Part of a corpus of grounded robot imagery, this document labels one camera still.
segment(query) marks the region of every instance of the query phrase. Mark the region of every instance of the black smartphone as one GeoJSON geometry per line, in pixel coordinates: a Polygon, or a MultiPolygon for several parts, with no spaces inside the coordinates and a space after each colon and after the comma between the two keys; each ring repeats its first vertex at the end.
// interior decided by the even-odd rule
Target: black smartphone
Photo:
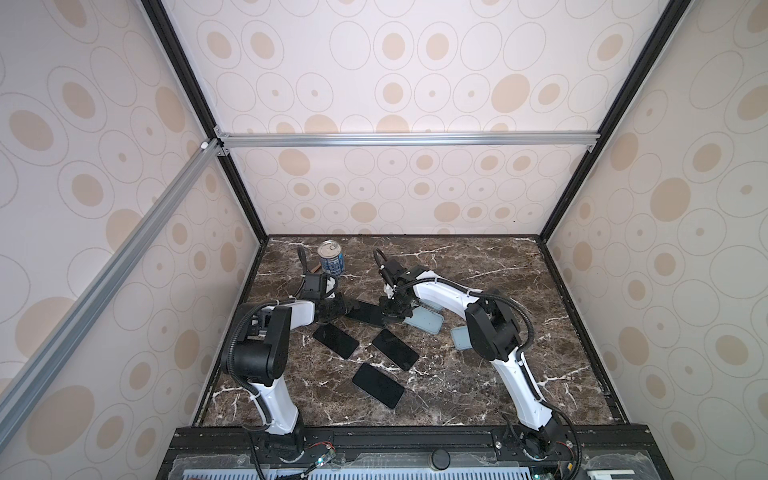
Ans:
{"type": "Polygon", "coordinates": [[[381,353],[386,355],[404,372],[409,371],[413,364],[416,363],[416,360],[419,359],[419,354],[414,349],[407,346],[387,329],[379,332],[379,335],[373,339],[371,344],[381,350],[381,353]]]}
{"type": "Polygon", "coordinates": [[[361,302],[360,300],[353,300],[351,304],[352,309],[345,315],[347,318],[378,327],[386,326],[386,322],[384,322],[384,319],[382,318],[382,309],[380,306],[361,302]]]}
{"type": "Polygon", "coordinates": [[[360,344],[357,340],[349,336],[338,326],[327,323],[317,327],[312,337],[323,345],[327,346],[345,360],[349,360],[353,352],[360,344]]]}
{"type": "Polygon", "coordinates": [[[352,377],[352,383],[393,410],[406,390],[404,386],[390,379],[368,363],[363,363],[360,366],[355,376],[352,377]]]}

